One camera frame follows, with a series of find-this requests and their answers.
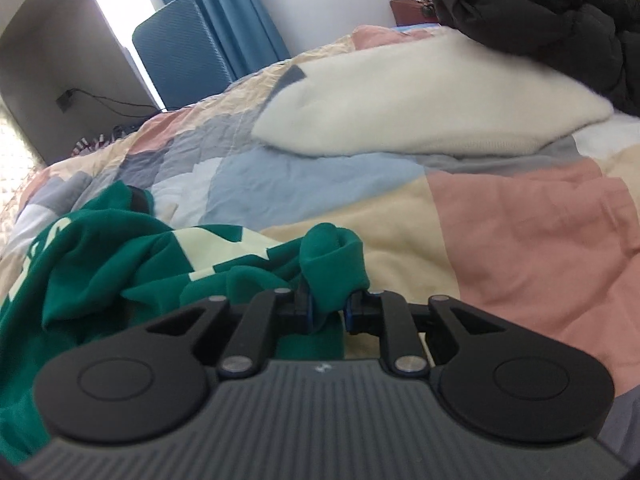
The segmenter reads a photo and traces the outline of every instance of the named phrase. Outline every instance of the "blue chair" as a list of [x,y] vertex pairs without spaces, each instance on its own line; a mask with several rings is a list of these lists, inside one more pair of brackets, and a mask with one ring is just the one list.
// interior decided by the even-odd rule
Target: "blue chair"
[[219,94],[232,81],[194,0],[166,4],[136,27],[132,39],[169,110]]

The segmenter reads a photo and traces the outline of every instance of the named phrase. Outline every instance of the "patchwork quilt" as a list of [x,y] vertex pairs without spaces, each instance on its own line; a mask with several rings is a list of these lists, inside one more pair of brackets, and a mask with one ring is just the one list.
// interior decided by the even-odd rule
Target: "patchwork quilt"
[[347,37],[268,67],[41,172],[0,260],[0,295],[39,231],[116,180],[149,190],[174,228],[237,224],[286,241],[332,222],[363,240],[372,288],[421,303],[449,294],[600,359],[616,387],[600,439],[639,461],[640,120],[616,114],[513,158],[311,158],[252,139],[292,63],[351,50]]

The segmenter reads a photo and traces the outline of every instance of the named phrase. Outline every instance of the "wall outlet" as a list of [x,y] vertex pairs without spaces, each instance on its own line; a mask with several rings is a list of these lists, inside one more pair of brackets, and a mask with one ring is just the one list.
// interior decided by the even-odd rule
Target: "wall outlet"
[[67,90],[60,97],[56,99],[56,104],[58,105],[58,108],[60,108],[60,111],[62,111],[62,113],[66,112],[67,110],[69,110],[69,108],[71,108],[72,95],[73,95],[73,92]]

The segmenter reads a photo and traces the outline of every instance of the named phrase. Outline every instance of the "green shirt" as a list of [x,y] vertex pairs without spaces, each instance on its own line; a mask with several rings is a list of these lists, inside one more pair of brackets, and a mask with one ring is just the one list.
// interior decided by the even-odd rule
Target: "green shirt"
[[0,453],[11,462],[49,440],[31,395],[49,359],[207,296],[247,303],[268,288],[296,288],[304,276],[317,317],[328,317],[315,334],[281,338],[276,356],[343,355],[336,312],[369,286],[353,232],[319,224],[280,244],[240,226],[172,230],[133,209],[152,210],[151,195],[116,182],[29,248],[0,310]]

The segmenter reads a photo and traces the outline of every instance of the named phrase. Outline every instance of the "ribbed gray surface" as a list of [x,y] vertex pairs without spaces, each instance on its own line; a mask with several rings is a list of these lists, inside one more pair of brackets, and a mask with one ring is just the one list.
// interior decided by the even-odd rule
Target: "ribbed gray surface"
[[226,61],[194,0],[174,0],[140,23],[133,45],[164,105],[181,108],[225,91]]
[[21,469],[36,480],[607,480],[626,472],[593,440],[517,449],[477,436],[426,384],[395,380],[377,361],[319,365],[271,362],[256,378],[224,383],[167,437],[111,449],[57,440]]

